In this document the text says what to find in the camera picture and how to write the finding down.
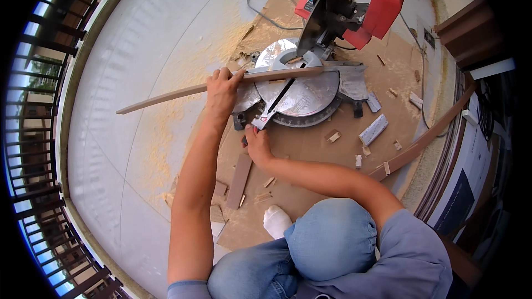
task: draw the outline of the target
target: jeans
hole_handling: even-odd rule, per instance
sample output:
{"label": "jeans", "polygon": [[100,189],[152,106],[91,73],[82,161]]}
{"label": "jeans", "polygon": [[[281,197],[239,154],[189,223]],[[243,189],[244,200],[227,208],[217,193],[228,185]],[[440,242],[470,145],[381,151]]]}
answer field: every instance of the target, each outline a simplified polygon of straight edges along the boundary
{"label": "jeans", "polygon": [[316,203],[284,235],[222,257],[207,283],[213,299],[286,299],[302,278],[331,280],[376,262],[375,222],[351,199]]}

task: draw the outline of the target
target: concrete floor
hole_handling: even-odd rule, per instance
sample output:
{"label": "concrete floor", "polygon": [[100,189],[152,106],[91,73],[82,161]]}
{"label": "concrete floor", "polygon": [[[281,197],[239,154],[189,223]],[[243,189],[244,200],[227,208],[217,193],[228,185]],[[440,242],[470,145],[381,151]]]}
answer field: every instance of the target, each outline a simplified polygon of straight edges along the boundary
{"label": "concrete floor", "polygon": [[[403,15],[413,27],[419,17],[435,24],[431,0],[405,0]],[[163,193],[181,168],[206,94],[124,116],[115,111],[200,83],[229,59],[254,17],[246,0],[121,0],[85,66],[70,127],[71,198],[108,254],[156,297],[167,291]],[[413,43],[400,19],[393,30]],[[215,259],[224,253],[217,247]]]}

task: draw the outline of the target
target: miter saw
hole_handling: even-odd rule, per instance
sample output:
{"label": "miter saw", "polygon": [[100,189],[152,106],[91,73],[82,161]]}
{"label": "miter saw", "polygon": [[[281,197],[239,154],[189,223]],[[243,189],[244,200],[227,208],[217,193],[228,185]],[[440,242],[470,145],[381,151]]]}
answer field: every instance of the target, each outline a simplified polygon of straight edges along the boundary
{"label": "miter saw", "polygon": [[243,85],[233,110],[236,130],[244,128],[244,111],[259,105],[262,112],[252,120],[259,130],[270,120],[290,127],[309,127],[331,116],[342,101],[353,104],[354,116],[362,117],[368,100],[362,63],[328,61],[336,38],[362,49],[372,36],[383,38],[401,11],[404,0],[299,0],[295,13],[307,19],[299,38],[283,38],[270,44],[256,58],[249,73],[267,70],[331,66],[318,77],[300,77]]}

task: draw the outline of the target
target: red saw motor housing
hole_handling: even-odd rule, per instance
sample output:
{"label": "red saw motor housing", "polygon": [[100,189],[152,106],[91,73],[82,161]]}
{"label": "red saw motor housing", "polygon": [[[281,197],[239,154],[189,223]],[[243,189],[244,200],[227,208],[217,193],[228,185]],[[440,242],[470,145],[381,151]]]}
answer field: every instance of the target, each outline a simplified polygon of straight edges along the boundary
{"label": "red saw motor housing", "polygon": [[[342,37],[356,49],[361,50],[372,36],[382,39],[401,12],[404,0],[371,0],[362,26],[357,31],[346,29]],[[313,9],[313,0],[299,0],[295,13],[308,19]]]}

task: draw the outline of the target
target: foot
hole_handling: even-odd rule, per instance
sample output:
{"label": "foot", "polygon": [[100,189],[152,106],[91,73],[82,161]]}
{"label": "foot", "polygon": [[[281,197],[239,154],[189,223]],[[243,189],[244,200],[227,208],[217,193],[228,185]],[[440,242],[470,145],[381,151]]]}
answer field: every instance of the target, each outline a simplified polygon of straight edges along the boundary
{"label": "foot", "polygon": [[264,228],[274,239],[284,238],[284,232],[292,226],[290,216],[276,205],[264,212]]}

